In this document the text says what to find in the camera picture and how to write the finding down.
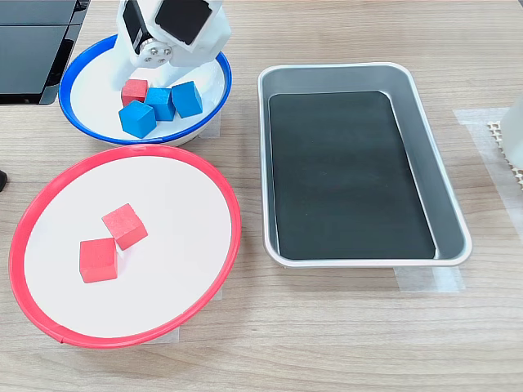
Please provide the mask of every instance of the wooden block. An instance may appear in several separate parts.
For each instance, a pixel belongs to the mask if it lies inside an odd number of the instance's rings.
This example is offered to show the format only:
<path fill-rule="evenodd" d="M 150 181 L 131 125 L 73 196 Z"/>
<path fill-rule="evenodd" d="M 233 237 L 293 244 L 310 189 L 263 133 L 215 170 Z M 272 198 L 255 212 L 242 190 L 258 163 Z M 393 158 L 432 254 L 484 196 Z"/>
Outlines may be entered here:
<path fill-rule="evenodd" d="M 122 103 L 123 106 L 129 105 L 134 100 L 144 102 L 147 96 L 149 83 L 141 79 L 129 79 L 122 89 Z"/>
<path fill-rule="evenodd" d="M 134 100 L 119 111 L 124 132 L 143 139 L 156 128 L 154 110 L 146 104 Z"/>
<path fill-rule="evenodd" d="M 174 104 L 170 88 L 151 87 L 147 91 L 145 104 L 154 109 L 156 121 L 172 121 L 174 119 Z"/>
<path fill-rule="evenodd" d="M 102 218 L 107 229 L 122 250 L 147 237 L 147 230 L 129 204 Z"/>
<path fill-rule="evenodd" d="M 194 82 L 178 84 L 171 88 L 172 103 L 180 117 L 195 116 L 203 112 L 202 97 Z"/>
<path fill-rule="evenodd" d="M 80 243 L 80 274 L 85 283 L 118 277 L 118 254 L 114 238 L 93 239 Z"/>

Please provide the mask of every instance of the wood grain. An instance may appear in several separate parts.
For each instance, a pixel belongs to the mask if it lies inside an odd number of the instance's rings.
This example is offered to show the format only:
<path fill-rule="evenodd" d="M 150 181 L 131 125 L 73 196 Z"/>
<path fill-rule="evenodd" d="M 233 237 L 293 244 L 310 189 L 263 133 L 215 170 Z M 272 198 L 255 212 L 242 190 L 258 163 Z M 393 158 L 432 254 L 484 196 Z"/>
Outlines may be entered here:
<path fill-rule="evenodd" d="M 74 55 L 115 33 L 116 1 L 94 1 Z M 221 138 L 185 146 L 238 195 L 242 247 L 223 300 L 180 343 L 116 351 L 59 345 L 20 311 L 8 252 L 43 186 L 110 146 L 57 103 L 0 107 L 0 390 L 521 391 L 523 252 L 467 129 L 452 110 L 509 106 L 523 91 L 516 1 L 226 3 L 234 85 Z M 281 64 L 387 60 L 414 75 L 474 241 L 459 294 L 400 292 L 391 269 L 288 270 L 262 246 L 257 75 Z"/>

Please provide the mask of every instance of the blue cube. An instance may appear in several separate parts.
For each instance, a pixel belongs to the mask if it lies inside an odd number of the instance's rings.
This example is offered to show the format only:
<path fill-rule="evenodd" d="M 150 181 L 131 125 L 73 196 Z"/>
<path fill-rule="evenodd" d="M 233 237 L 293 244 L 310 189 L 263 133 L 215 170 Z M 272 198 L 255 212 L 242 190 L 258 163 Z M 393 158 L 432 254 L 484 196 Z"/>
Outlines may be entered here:
<path fill-rule="evenodd" d="M 194 82 L 178 84 L 173 86 L 171 90 L 172 103 L 180 117 L 195 116 L 203 112 L 202 97 L 199 96 Z"/>
<path fill-rule="evenodd" d="M 172 121 L 174 119 L 174 104 L 170 88 L 150 87 L 145 98 L 146 105 L 154 109 L 156 121 Z"/>
<path fill-rule="evenodd" d="M 143 139 L 156 128 L 154 110 L 146 104 L 134 100 L 119 111 L 124 132 Z"/>

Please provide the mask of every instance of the blue-rimmed bowl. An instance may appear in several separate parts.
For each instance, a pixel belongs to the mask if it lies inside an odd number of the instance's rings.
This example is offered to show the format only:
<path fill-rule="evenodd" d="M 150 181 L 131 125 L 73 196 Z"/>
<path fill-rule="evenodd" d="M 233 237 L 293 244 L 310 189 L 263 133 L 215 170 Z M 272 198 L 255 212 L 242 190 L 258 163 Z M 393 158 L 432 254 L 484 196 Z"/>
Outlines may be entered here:
<path fill-rule="evenodd" d="M 227 101 L 232 84 L 230 65 L 223 53 L 179 81 L 194 80 L 202 96 L 202 114 L 190 118 L 180 118 L 177 114 L 172 122 L 158 122 L 157 128 L 144 139 L 123 132 L 118 117 L 118 111 L 122 108 L 120 93 L 111 90 L 107 72 L 113 64 L 111 50 L 116 37 L 105 38 L 89 47 L 74 59 L 62 78 L 60 106 L 77 129 L 117 145 L 181 145 L 217 119 L 215 117 Z M 152 69 L 138 69 L 132 77 L 150 78 L 153 72 Z"/>

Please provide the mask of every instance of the red cube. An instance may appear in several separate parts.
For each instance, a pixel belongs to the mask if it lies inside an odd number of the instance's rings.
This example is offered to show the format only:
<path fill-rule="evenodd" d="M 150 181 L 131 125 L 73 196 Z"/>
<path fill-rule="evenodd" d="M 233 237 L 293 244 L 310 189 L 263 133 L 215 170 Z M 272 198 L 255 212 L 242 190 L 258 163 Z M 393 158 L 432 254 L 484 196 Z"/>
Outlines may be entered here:
<path fill-rule="evenodd" d="M 122 103 L 123 106 L 129 105 L 134 100 L 143 102 L 147 96 L 149 83 L 141 79 L 129 79 L 122 89 Z"/>
<path fill-rule="evenodd" d="M 118 254 L 114 238 L 80 243 L 80 274 L 85 283 L 118 277 Z"/>
<path fill-rule="evenodd" d="M 144 224 L 129 204 L 121 206 L 101 219 L 123 251 L 147 237 Z"/>

